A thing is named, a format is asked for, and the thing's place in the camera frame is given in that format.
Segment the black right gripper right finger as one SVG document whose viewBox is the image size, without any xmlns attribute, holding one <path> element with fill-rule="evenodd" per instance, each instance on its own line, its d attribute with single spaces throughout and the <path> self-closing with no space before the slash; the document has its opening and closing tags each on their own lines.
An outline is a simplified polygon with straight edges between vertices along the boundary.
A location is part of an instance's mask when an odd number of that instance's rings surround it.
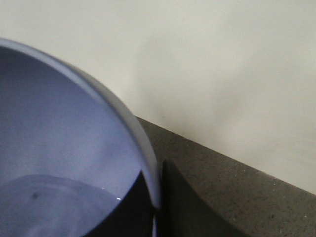
<svg viewBox="0 0 316 237">
<path fill-rule="evenodd" d="M 207 205 L 171 160 L 161 168 L 159 237 L 247 237 Z"/>
</svg>

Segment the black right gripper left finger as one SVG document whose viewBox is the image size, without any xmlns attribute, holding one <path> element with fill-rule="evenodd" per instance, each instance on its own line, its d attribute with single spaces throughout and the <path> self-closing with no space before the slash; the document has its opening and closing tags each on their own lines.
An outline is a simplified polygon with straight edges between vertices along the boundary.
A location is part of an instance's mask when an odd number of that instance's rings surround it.
<svg viewBox="0 0 316 237">
<path fill-rule="evenodd" d="M 152 237 L 156 234 L 156 208 L 142 171 L 121 200 L 99 187 L 88 185 L 87 191 L 97 196 L 101 216 L 86 237 Z"/>
</svg>

